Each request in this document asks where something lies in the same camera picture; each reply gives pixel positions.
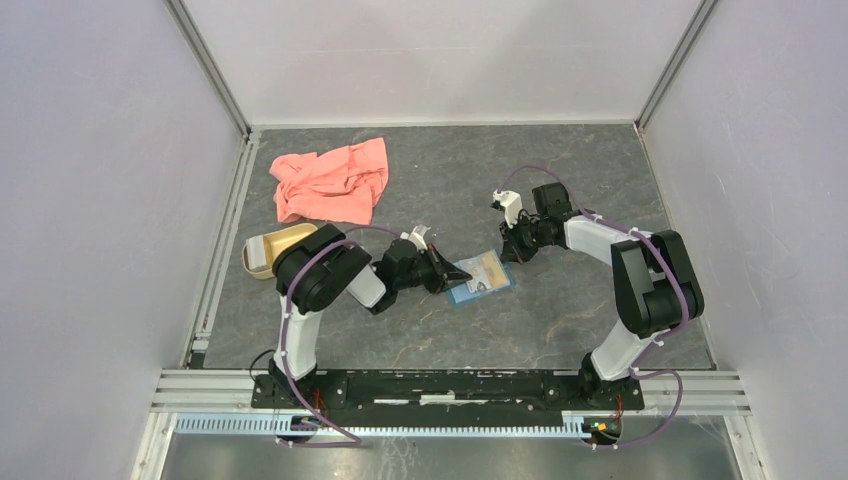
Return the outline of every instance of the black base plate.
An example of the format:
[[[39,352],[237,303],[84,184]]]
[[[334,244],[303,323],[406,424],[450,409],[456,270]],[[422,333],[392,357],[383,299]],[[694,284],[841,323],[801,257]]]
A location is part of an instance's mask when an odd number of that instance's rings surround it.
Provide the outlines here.
[[[628,379],[591,402],[578,396],[577,381],[576,375],[557,375],[553,370],[327,370],[301,379],[298,388],[313,406],[320,392],[332,420],[361,427],[558,426],[563,410],[616,410],[619,394],[625,410],[645,408],[636,380]],[[256,387],[253,408],[300,407],[280,375],[259,375]],[[456,400],[486,402],[427,403],[428,395],[447,394]]]

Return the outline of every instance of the white panel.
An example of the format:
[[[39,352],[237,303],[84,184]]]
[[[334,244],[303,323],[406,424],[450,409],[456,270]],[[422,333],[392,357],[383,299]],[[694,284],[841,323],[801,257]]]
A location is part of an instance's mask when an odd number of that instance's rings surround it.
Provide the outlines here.
[[[632,120],[697,0],[187,0],[248,120]]]
[[[846,18],[845,2],[721,2],[647,131],[781,479],[848,472]]]
[[[240,138],[164,2],[0,24],[0,478],[127,478]]]

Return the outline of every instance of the metal corner post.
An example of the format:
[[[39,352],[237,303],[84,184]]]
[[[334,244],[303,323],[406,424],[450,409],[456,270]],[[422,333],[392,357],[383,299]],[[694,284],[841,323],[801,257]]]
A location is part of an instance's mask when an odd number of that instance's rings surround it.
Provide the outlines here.
[[[692,46],[700,36],[704,25],[706,25],[707,20],[709,20],[715,10],[715,6],[718,3],[719,0],[701,0],[701,3],[698,4],[698,8],[695,10],[692,20],[690,20],[689,25],[686,26],[683,36],[680,37],[680,41],[677,42],[677,46],[674,48],[671,58],[668,59],[668,63],[666,63],[659,80],[657,80],[657,84],[654,85],[651,95],[648,96],[648,101],[645,103],[645,106],[642,107],[642,111],[636,119],[637,128],[643,129],[648,125],[648,122],[651,121],[651,117],[653,117],[654,113],[657,111],[657,107],[659,107],[660,102],[662,102],[663,97],[665,97],[666,92],[668,92],[674,78],[680,71],[681,65],[683,65],[686,57],[689,56]]]
[[[212,53],[203,41],[203,37],[200,35],[200,31],[197,29],[197,25],[194,23],[194,20],[192,20],[191,14],[189,14],[185,2],[183,2],[183,0],[164,1],[165,5],[168,6],[168,10],[171,11],[171,15],[174,17],[174,21],[177,23],[177,26],[180,27],[180,31],[182,31],[186,42],[189,47],[191,47],[191,51],[194,53],[195,58],[197,58],[200,68],[203,69],[203,72],[209,79],[209,83],[212,84],[212,88],[215,90],[215,93],[218,95],[218,98],[227,110],[227,114],[233,121],[233,125],[235,125],[236,129],[246,138],[251,132],[250,124],[244,117],[238,103],[236,103],[233,93],[230,91],[230,88],[227,86],[227,82],[224,80],[224,76],[215,64],[215,60],[212,58]]]

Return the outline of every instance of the black cable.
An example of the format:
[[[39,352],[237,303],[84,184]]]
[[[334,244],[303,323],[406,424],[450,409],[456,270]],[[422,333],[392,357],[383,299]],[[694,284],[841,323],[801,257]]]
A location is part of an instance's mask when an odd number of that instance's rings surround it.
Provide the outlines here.
[[[274,352],[274,349],[269,348],[268,350],[265,350],[264,352],[257,355],[256,358],[254,358],[253,361],[250,362],[250,367],[248,367],[248,369],[247,369],[247,374],[250,375],[250,378],[253,379],[253,383],[256,383],[256,377],[253,376],[253,367],[256,366],[256,362],[258,362],[259,359],[264,357],[265,355],[268,355],[269,353],[273,353],[273,352]]]

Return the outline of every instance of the pink cloth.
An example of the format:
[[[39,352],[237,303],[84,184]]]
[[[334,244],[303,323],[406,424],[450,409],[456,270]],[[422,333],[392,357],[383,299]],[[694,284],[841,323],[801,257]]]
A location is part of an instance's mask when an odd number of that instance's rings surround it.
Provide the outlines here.
[[[278,221],[306,217],[368,225],[389,181],[386,142],[375,138],[320,156],[283,155],[271,164],[271,175],[280,181],[274,194]]]

